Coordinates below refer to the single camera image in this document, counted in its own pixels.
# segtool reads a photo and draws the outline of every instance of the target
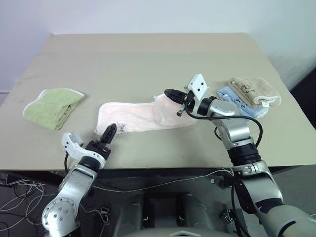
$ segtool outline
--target blue towel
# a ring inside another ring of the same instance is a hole
[[[229,86],[225,86],[224,88],[218,90],[217,94],[221,100],[235,103],[239,107],[240,113],[244,116],[259,119],[266,115],[269,111],[269,107],[253,109],[248,106]]]

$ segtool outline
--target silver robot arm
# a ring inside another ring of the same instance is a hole
[[[79,161],[66,175],[59,187],[57,196],[45,207],[41,221],[49,237],[63,237],[73,233],[80,223],[77,219],[82,198],[90,190],[97,177],[97,171],[103,168],[111,150],[109,144],[117,127],[110,125],[100,141],[91,141],[82,148],[83,142],[76,133],[65,133],[63,145],[70,157]]]
[[[208,86],[202,74],[195,75],[185,87],[187,93],[166,90],[173,101],[182,104],[177,115],[187,111],[192,117],[210,118],[220,133],[233,163],[234,189],[242,209],[255,214],[270,237],[314,237],[316,220],[304,211],[283,204],[283,197],[267,164],[261,160],[249,127],[231,102],[207,98]]]

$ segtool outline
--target table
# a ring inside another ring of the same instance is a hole
[[[52,35],[0,107],[1,169],[63,169],[63,133],[76,131],[85,144],[96,139],[103,103],[152,102],[165,89],[183,90],[196,73],[203,74],[212,95],[234,76],[265,78],[281,94],[282,104],[260,119],[262,159],[268,166],[316,163],[314,128],[246,34]],[[64,126],[51,131],[23,119],[23,108],[43,89],[54,87],[86,94]],[[257,128],[249,126],[256,140]],[[198,121],[183,128],[119,135],[109,146],[106,168],[230,167],[213,130],[212,123]]]

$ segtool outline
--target towel label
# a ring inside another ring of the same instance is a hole
[[[262,101],[261,104],[262,104],[262,107],[269,107],[270,106],[269,102],[267,102],[267,101]]]
[[[246,84],[246,85],[242,85],[241,86],[241,89],[242,91],[245,93],[245,94],[248,94],[250,92],[256,92],[254,89],[251,88],[250,85]]]
[[[117,122],[117,133],[124,133],[126,124]]]

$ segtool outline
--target floor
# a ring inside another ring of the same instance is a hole
[[[291,94],[300,105],[302,111],[316,128],[316,69],[313,69],[297,86]]]
[[[282,173],[274,175],[276,182],[282,190],[285,204],[294,205],[308,214],[316,213],[316,165],[307,165],[294,168]],[[190,181],[176,182],[173,184],[161,186],[147,190],[147,192],[188,192],[196,196],[203,202],[208,210],[208,213],[213,221],[216,230],[230,232],[233,230],[233,226],[224,224],[219,218],[222,210],[225,208],[231,208],[230,190],[223,190],[212,183],[212,178],[215,178],[215,183],[220,177],[211,176],[200,179],[194,179]],[[159,183],[173,180],[173,177],[161,178]],[[115,180],[115,186],[120,189],[135,189],[141,186],[141,184],[157,182],[155,178],[146,179],[127,179],[120,178]],[[102,180],[107,186],[113,185],[113,180]],[[57,192],[57,188],[45,185],[45,194],[54,194]],[[23,188],[19,188],[19,192],[23,193]],[[110,224],[104,228],[103,237],[112,236],[113,228],[115,226],[116,219],[118,217],[119,209],[121,205],[132,195],[143,194],[144,191],[120,194],[99,189],[94,189],[82,202],[84,208],[89,211],[92,209],[100,210],[101,207],[108,207],[111,210]],[[38,196],[40,193],[34,193],[15,210],[10,211],[16,214],[25,214],[25,210],[30,201]],[[1,205],[15,198],[15,194],[12,188],[0,187],[0,202]],[[44,197],[39,206],[30,214],[30,217],[36,222],[40,222],[41,212],[45,205],[51,200],[51,196]],[[0,228],[5,228],[2,222],[6,222],[9,226],[20,220],[20,217],[2,215],[0,213]],[[266,237],[266,233],[261,225],[258,223],[258,219],[253,215],[245,214],[245,219],[249,233],[253,237]],[[101,220],[98,214],[95,212],[86,214],[82,209],[79,211],[79,218],[81,221],[81,236],[99,236],[101,231]],[[43,236],[44,229],[41,225],[37,226],[38,236]],[[5,237],[7,231],[0,232],[0,237]],[[10,229],[10,236],[36,236],[36,229],[29,224],[26,220],[23,220],[16,227]]]

